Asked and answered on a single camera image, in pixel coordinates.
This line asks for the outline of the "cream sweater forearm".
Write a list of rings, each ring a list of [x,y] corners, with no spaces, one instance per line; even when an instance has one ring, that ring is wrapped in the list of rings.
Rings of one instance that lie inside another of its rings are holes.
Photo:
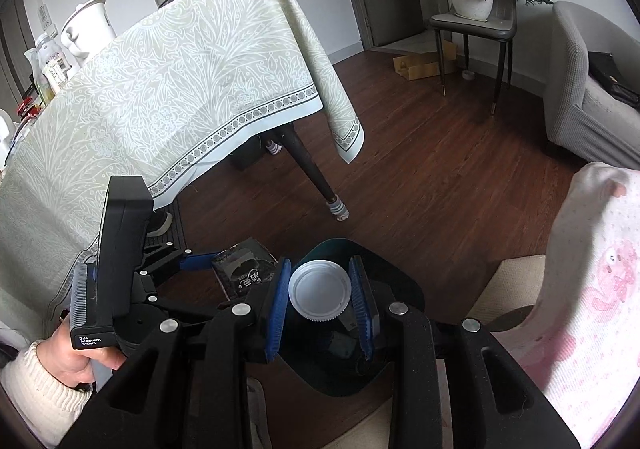
[[[80,417],[92,389],[70,388],[43,367],[37,347],[19,351],[1,370],[1,385],[17,413],[46,448],[55,448]]]

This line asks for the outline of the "person's left hand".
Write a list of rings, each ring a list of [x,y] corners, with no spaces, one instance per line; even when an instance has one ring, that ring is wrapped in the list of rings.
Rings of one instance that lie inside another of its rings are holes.
[[[101,347],[76,351],[70,338],[70,318],[66,317],[53,334],[36,346],[37,357],[51,377],[61,384],[75,388],[96,381],[94,361],[110,370],[118,370],[126,357],[116,347]]]

